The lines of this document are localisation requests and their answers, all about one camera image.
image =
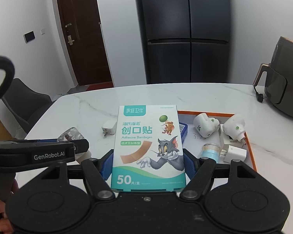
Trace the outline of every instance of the door lock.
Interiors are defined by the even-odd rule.
[[[68,38],[68,43],[71,46],[75,40],[71,39],[71,35],[68,35],[67,38]]]

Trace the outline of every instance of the floor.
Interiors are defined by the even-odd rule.
[[[90,90],[100,90],[100,89],[107,89],[107,88],[113,88],[112,82],[107,83],[96,83],[96,84],[90,84],[90,85],[82,85],[82,86],[76,86],[74,88],[71,88],[67,94],[73,94],[78,92],[84,92],[84,91],[90,91]]]

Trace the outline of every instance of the green ball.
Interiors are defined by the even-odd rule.
[[[166,115],[160,116],[160,122],[165,122],[166,120],[168,120],[168,117]]]

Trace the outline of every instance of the number 50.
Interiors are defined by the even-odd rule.
[[[122,184],[125,181],[126,185],[129,185],[131,183],[131,177],[129,175],[125,176],[125,179],[123,179],[124,175],[118,175],[118,181],[117,184]]]

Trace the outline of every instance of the refrigerator door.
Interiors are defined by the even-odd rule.
[[[142,0],[148,40],[190,38],[188,0]]]
[[[192,83],[227,83],[229,44],[192,43]]]
[[[195,39],[230,40],[230,0],[189,0]]]
[[[190,43],[149,43],[151,83],[190,82]]]

